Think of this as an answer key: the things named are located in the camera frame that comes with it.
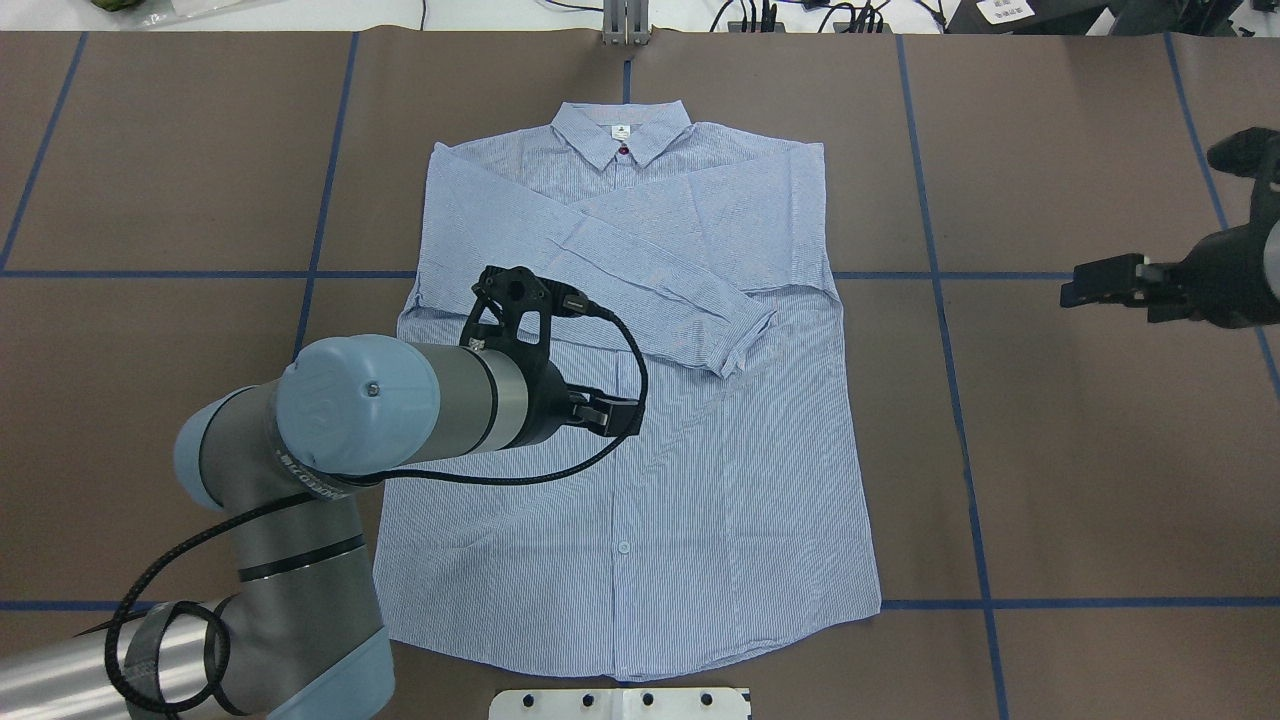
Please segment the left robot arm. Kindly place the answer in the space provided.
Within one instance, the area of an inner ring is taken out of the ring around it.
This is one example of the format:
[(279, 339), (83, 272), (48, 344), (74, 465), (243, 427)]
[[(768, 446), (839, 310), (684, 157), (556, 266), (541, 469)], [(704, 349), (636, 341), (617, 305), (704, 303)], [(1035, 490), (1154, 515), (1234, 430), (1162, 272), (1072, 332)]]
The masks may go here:
[(617, 446), (646, 396), (564, 383), (548, 342), (321, 340), (196, 413), (178, 480), (225, 512), (154, 561), (109, 620), (3, 662), (5, 719), (371, 719), (396, 692), (356, 498), (420, 462), (562, 427)]

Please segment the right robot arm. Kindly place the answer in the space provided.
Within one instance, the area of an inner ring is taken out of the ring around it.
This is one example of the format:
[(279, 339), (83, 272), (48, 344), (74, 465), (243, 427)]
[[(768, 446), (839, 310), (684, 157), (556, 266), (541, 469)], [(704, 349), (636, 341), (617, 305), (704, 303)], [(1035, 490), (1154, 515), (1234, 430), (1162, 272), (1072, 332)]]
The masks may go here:
[(1148, 323), (1206, 322), (1249, 329), (1279, 322), (1277, 223), (1210, 234), (1176, 263), (1129, 252), (1074, 268), (1059, 306), (1120, 305)]

